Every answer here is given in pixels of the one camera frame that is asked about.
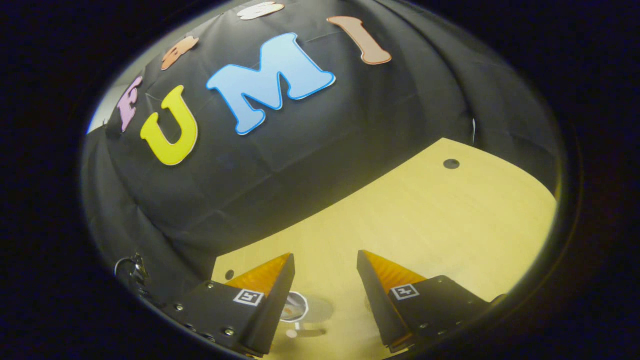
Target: wooden table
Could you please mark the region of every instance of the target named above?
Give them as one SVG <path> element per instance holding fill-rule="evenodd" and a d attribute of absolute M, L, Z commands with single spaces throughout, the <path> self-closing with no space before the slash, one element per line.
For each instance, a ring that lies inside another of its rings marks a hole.
<path fill-rule="evenodd" d="M 460 166 L 445 168 L 445 160 Z M 539 254 L 556 213 L 535 178 L 491 154 L 441 139 L 400 167 L 302 222 L 216 261 L 212 280 L 243 274 L 287 252 L 291 288 L 326 299 L 332 317 L 308 329 L 327 334 L 290 339 L 280 322 L 267 360 L 383 359 L 362 280 L 359 250 L 424 277 L 446 275 L 485 301 L 507 293 Z"/>

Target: black cloth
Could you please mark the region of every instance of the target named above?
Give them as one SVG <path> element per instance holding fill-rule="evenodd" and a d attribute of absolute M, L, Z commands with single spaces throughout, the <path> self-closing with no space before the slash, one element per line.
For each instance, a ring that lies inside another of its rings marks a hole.
<path fill-rule="evenodd" d="M 331 206 L 441 138 L 505 159 L 554 192 L 551 114 L 508 64 L 461 29 L 389 0 L 281 0 L 282 11 L 249 21 L 237 16 L 260 2 L 186 33 L 200 40 L 168 70 L 160 70 L 158 54 L 140 74 L 126 132 L 115 109 L 105 127 L 88 134 L 83 197 L 108 263 L 139 252 L 158 289 L 171 289 L 157 291 L 177 296 L 210 278 L 218 256 Z M 326 21 L 336 15 L 361 19 L 393 60 L 365 64 L 352 39 Z M 283 96 L 278 111 L 249 100 L 266 121 L 239 136 L 222 96 L 205 84 L 228 64 L 259 69 L 261 45 L 291 32 L 336 82 L 300 101 Z M 198 122 L 198 140 L 169 167 L 140 129 L 158 112 L 167 139 L 180 138 L 161 108 L 178 85 Z"/>

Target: blue letter m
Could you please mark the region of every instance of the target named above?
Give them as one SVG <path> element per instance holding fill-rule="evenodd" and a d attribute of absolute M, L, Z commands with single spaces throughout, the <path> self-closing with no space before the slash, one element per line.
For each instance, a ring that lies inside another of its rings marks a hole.
<path fill-rule="evenodd" d="M 260 70 L 227 65 L 207 82 L 209 90 L 218 89 L 237 119 L 236 133 L 246 135 L 266 118 L 264 110 L 249 105 L 246 97 L 282 108 L 280 75 L 289 84 L 288 96 L 304 99 L 335 82 L 335 76 L 322 71 L 296 43 L 297 34 L 288 33 L 268 40 L 260 49 Z"/>

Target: yellow letter u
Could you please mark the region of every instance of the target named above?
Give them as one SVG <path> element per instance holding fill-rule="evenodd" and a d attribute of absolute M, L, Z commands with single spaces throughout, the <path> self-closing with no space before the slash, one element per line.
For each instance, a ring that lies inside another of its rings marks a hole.
<path fill-rule="evenodd" d="M 182 129 L 180 140 L 170 143 L 158 126 L 158 113 L 153 113 L 140 131 L 140 138 L 146 140 L 158 160 L 165 165 L 178 165 L 193 150 L 198 138 L 198 124 L 191 111 L 184 103 L 182 91 L 184 86 L 179 85 L 171 90 L 162 101 L 162 109 L 169 109 Z"/>

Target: table surface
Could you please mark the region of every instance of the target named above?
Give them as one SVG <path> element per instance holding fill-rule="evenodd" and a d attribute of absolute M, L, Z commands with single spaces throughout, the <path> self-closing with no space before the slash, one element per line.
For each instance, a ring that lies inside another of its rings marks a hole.
<path fill-rule="evenodd" d="M 444 161 L 460 166 L 448 169 Z M 368 250 L 426 278 L 446 275 L 485 301 L 507 293 L 544 245 L 554 196 L 518 167 L 486 152 L 441 139 L 420 154 L 315 215 L 216 260 L 212 280 L 225 283 L 291 252 L 291 291 L 325 299 L 331 318 L 305 324 L 326 329 L 290 339 L 280 322 L 271 352 L 277 359 L 384 359 L 362 280 L 359 250 Z"/>

